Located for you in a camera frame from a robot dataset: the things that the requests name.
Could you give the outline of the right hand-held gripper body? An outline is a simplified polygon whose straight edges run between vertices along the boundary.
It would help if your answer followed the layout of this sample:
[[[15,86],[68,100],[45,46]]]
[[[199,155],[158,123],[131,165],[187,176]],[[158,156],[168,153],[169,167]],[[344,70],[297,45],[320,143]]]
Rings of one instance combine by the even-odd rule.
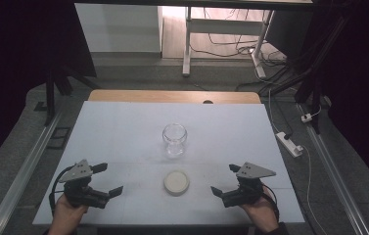
[[[221,199],[224,207],[235,207],[244,204],[253,204],[263,197],[276,207],[274,200],[263,190],[261,178],[275,176],[276,172],[262,166],[245,162],[238,172],[234,172],[239,182],[236,190],[223,193]]]

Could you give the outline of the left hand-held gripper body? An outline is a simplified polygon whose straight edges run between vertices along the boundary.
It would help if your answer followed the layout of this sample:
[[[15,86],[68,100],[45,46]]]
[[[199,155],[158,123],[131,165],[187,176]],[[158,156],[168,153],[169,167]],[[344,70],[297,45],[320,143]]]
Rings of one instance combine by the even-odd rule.
[[[109,193],[94,190],[89,183],[92,180],[91,166],[86,160],[70,166],[58,179],[64,184],[64,194],[73,207],[88,206],[103,209],[109,201]]]

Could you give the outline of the cream round jar lid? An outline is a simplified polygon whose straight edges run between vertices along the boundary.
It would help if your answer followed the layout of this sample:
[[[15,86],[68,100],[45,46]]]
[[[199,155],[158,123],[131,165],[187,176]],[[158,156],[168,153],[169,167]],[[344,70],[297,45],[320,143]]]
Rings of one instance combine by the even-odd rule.
[[[181,170],[169,172],[163,180],[166,192],[174,197],[183,195],[189,188],[190,180],[187,174]]]

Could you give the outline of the clear glass jar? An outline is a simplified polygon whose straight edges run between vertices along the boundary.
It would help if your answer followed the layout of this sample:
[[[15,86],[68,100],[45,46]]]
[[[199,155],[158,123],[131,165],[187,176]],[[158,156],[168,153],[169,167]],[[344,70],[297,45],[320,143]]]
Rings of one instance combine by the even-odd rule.
[[[187,140],[187,129],[179,123],[168,124],[162,131],[162,139],[166,153],[170,156],[179,156],[184,153]]]

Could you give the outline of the person's right hand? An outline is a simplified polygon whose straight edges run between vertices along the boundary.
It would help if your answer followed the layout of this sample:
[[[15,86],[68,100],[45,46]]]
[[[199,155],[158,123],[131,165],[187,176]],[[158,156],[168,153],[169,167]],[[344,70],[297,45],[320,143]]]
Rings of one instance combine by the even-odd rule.
[[[253,225],[262,233],[269,233],[279,227],[272,204],[265,198],[259,198],[253,204],[241,205]]]

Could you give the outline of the person's left hand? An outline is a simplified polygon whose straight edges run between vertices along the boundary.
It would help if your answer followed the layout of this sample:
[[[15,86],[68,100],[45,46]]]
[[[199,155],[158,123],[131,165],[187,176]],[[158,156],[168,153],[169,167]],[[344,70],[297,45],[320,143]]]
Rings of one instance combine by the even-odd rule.
[[[63,194],[57,201],[47,235],[72,235],[87,212],[87,206],[73,207],[66,195]]]

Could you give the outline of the white table sheet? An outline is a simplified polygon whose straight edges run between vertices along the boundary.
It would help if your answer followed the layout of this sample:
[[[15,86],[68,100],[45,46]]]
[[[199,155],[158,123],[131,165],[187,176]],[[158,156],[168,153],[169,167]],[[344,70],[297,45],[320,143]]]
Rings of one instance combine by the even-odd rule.
[[[162,139],[171,123],[188,132],[179,156],[168,155]],[[281,219],[303,220],[261,104],[86,102],[57,169],[81,160],[108,164],[106,171],[93,175],[93,188],[123,187],[104,209],[90,209],[82,218],[85,225],[247,225],[250,221],[241,209],[225,208],[210,189],[236,189],[238,181],[229,165],[245,162],[275,171],[263,182],[276,194]],[[169,195],[163,186],[174,170],[185,172],[190,180],[179,197]]]

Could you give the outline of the white power strip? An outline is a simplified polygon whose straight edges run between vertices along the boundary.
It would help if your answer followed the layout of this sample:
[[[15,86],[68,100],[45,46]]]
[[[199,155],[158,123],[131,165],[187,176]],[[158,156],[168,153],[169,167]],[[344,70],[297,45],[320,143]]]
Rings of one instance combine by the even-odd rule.
[[[285,147],[285,149],[291,154],[293,158],[297,158],[302,155],[303,147],[301,145],[296,145],[291,138],[286,140],[286,133],[281,131],[276,133],[275,136],[279,140],[279,142]]]

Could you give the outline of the black tripod stand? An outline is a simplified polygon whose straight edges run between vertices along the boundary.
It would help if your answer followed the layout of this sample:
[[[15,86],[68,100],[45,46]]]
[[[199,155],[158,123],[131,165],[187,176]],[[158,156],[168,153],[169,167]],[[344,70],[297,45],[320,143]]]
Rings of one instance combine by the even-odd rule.
[[[57,88],[61,95],[69,96],[73,91],[73,88],[69,82],[70,77],[76,79],[93,90],[100,89],[98,84],[92,82],[90,79],[86,78],[84,75],[81,75],[79,72],[71,69],[68,66],[53,67],[46,79],[46,126],[51,123],[56,113],[54,88]]]
[[[326,63],[327,56],[347,22],[347,17],[338,16],[334,22],[330,23],[324,30],[321,30],[320,35],[315,39],[313,44],[303,55],[299,56],[293,62],[293,66],[300,68],[300,72],[294,78],[288,79],[273,90],[269,89],[268,96],[274,97],[299,83],[299,90],[294,95],[295,101],[302,104],[309,97],[312,97],[311,108],[317,115],[320,109],[320,97],[322,95],[322,67]]]

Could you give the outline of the dark curtain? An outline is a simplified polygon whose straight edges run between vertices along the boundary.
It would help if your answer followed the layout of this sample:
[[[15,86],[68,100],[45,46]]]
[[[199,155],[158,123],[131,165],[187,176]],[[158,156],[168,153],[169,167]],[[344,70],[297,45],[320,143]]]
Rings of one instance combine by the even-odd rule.
[[[0,0],[0,147],[27,92],[67,70],[96,74],[75,0]]]
[[[351,0],[350,19],[322,66],[329,117],[369,167],[369,0]]]

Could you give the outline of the dark grey cabinet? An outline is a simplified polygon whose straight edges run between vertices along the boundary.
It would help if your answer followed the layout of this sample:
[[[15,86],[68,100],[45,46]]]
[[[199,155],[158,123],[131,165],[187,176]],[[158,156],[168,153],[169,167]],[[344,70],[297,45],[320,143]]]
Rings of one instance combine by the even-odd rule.
[[[300,55],[313,14],[310,12],[274,11],[265,39],[292,60]]]

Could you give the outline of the black floor frame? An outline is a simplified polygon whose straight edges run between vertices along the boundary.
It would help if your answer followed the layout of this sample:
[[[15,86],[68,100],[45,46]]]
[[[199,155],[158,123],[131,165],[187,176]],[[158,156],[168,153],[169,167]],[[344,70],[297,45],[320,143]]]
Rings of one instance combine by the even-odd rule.
[[[56,127],[46,148],[52,150],[63,150],[69,141],[70,132],[70,127]]]

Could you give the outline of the aluminium floor rail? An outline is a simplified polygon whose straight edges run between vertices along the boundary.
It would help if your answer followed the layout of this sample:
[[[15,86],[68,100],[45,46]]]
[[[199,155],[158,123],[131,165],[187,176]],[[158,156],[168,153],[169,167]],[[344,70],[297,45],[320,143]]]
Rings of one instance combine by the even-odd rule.
[[[55,116],[51,118],[50,123],[42,129],[39,138],[36,140],[34,146],[31,148],[27,157],[24,159],[23,165],[18,171],[13,183],[8,189],[0,204],[0,235],[3,233],[6,225],[8,224],[22,194],[31,178],[37,164],[43,152],[46,148],[48,141],[50,140],[52,133],[54,132],[57,123],[61,119],[63,114],[63,108],[59,107]]]
[[[365,221],[357,202],[354,200],[346,186],[346,182],[338,170],[322,135],[317,134],[309,122],[303,123],[302,125],[305,127],[316,153],[320,158],[321,163],[324,165],[336,194],[344,207],[346,216],[355,235],[369,235],[369,226]]]

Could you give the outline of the white wall panel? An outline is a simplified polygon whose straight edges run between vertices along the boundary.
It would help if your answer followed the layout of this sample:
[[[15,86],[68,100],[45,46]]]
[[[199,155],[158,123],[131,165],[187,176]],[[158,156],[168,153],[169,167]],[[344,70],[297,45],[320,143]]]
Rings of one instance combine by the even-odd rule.
[[[76,3],[91,52],[160,53],[162,7]]]

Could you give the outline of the white desk frame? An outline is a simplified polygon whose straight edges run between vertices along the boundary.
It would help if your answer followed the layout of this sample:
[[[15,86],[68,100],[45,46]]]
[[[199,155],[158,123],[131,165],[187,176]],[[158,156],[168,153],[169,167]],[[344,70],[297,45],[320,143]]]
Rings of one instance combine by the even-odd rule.
[[[261,46],[265,39],[270,20],[273,15],[272,10],[264,10],[264,17],[261,22],[237,21],[237,20],[208,20],[193,19],[192,8],[187,7],[185,11],[185,48],[183,55],[182,74],[184,77],[190,75],[191,63],[191,34],[192,33],[213,33],[213,34],[239,34],[257,36],[258,41],[253,49],[250,50],[251,58],[254,62],[254,69],[258,78],[266,78],[262,62],[259,58]]]

